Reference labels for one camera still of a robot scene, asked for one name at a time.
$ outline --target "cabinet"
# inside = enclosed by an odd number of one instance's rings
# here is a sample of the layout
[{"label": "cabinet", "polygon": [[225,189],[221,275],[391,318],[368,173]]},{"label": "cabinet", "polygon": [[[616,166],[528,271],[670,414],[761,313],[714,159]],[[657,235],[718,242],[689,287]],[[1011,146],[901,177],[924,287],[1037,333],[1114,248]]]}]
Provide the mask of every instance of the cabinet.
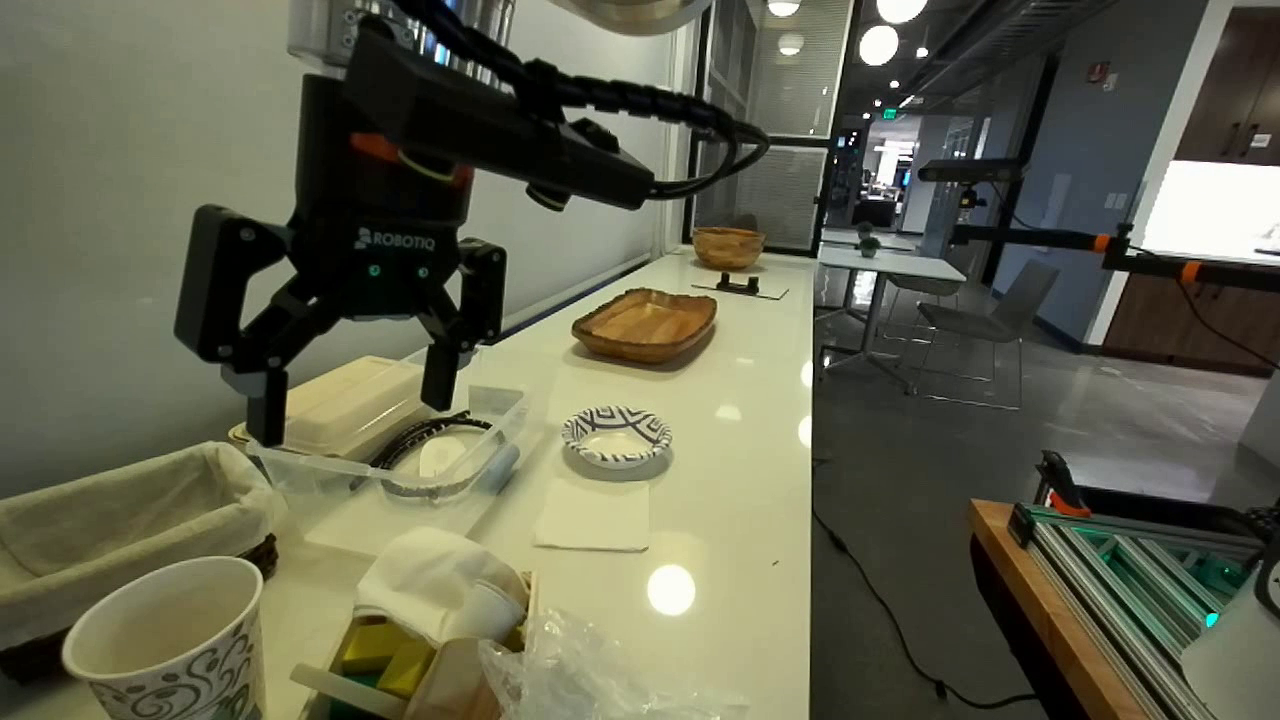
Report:
[{"label": "cabinet", "polygon": [[1177,159],[1280,166],[1280,9],[1237,9]]},{"label": "cabinet", "polygon": [[[1280,358],[1280,291],[1253,291],[1253,287],[1187,287],[1200,318],[1221,329],[1223,337]],[[1124,301],[1110,318],[1107,354],[1140,358],[1140,359],[1168,359],[1168,364],[1194,364],[1194,367],[1232,367],[1232,372],[1258,372],[1272,367],[1257,358],[1223,344],[1212,337],[1178,296],[1172,275],[1126,275]]]}]

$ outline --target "ceiling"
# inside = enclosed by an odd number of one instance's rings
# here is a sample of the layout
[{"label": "ceiling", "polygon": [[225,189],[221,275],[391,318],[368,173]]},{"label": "ceiling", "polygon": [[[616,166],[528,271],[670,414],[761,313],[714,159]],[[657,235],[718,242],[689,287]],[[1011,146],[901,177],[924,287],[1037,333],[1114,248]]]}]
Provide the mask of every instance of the ceiling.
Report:
[{"label": "ceiling", "polygon": [[924,97],[914,114],[978,114],[978,89],[998,68],[1056,49],[1079,20],[1114,0],[928,0],[928,9],[901,25],[901,53],[885,68],[869,68],[856,53],[862,30],[881,25],[875,0],[856,6],[840,124],[859,124],[881,104]]}]

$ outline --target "cable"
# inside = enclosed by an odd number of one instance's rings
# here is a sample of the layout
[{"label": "cable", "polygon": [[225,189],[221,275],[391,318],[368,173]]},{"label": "cable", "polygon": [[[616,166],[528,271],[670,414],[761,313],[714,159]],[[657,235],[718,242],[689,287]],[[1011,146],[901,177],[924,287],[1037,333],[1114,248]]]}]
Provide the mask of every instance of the cable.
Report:
[{"label": "cable", "polygon": [[895,644],[902,649],[911,674],[932,685],[934,699],[949,699],[955,697],[960,706],[969,708],[978,708],[978,712],[994,712],[994,708],[1009,708],[1009,706],[1030,706],[1040,699],[1037,694],[1011,694],[1011,697],[994,697],[994,699],[972,699],[962,697],[955,685],[932,677],[914,656],[911,656],[911,644],[906,644],[906,634],[902,625],[895,620],[893,606],[881,595],[881,589],[871,585],[869,570],[853,557],[853,550],[843,546],[843,536],[821,515],[811,512],[811,522],[829,534],[829,541],[836,546],[836,552],[856,570],[856,577],[869,585],[871,602],[881,606],[881,614],[888,618],[888,627],[895,638]]},{"label": "cable", "polygon": [[1190,291],[1187,291],[1187,285],[1185,285],[1185,282],[1172,282],[1172,285],[1178,287],[1178,296],[1185,296],[1187,313],[1194,318],[1194,325],[1200,325],[1209,337],[1214,337],[1214,340],[1232,344],[1237,354],[1243,354],[1243,358],[1253,358],[1253,359],[1258,359],[1258,364],[1280,367],[1280,364],[1277,364],[1277,358],[1263,358],[1263,354],[1248,347],[1243,340],[1237,340],[1237,337],[1221,333],[1221,329],[1200,313],[1200,303],[1190,301]]},{"label": "cable", "polygon": [[490,36],[456,20],[445,0],[397,0],[404,16],[430,30],[430,36],[451,49],[458,59],[483,63],[495,82],[511,84],[519,104],[528,104],[544,120],[564,120],[564,107],[597,107],[597,114],[629,114],[629,118],[657,118],[667,124],[689,124],[722,139],[718,170],[697,182],[657,182],[647,189],[652,199],[681,199],[691,197],[730,173],[742,173],[766,153],[766,138],[753,124],[730,120],[722,107],[703,104],[697,97],[661,93],[647,84],[624,82],[597,82],[597,76],[564,76],[555,63],[519,59]]}]

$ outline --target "white napkin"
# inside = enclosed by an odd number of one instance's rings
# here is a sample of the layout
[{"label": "white napkin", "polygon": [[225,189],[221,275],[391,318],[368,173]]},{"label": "white napkin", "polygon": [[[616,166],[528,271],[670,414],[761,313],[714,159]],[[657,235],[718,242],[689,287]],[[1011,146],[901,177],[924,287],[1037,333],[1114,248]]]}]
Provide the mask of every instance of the white napkin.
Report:
[{"label": "white napkin", "polygon": [[429,644],[505,642],[528,607],[519,577],[486,550],[417,528],[397,536],[357,589],[357,618],[389,618]]}]

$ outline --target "glossy floor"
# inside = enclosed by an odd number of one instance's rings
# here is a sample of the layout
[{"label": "glossy floor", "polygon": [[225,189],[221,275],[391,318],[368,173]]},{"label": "glossy floor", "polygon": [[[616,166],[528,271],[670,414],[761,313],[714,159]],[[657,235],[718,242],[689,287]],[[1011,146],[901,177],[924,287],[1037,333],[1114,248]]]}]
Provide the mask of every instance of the glossy floor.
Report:
[{"label": "glossy floor", "polygon": [[[853,546],[914,660],[978,699],[1028,694],[1028,682],[972,585],[969,501],[1028,501],[1040,448],[1062,454],[1082,484],[1221,505],[1280,497],[1280,482],[1237,466],[1258,381],[1053,340],[1028,344],[1025,372],[1020,414],[911,400],[862,359],[836,359],[815,398],[815,512]],[[821,534],[815,546],[815,715],[1044,715],[1040,706],[940,706],[856,570]]]}]

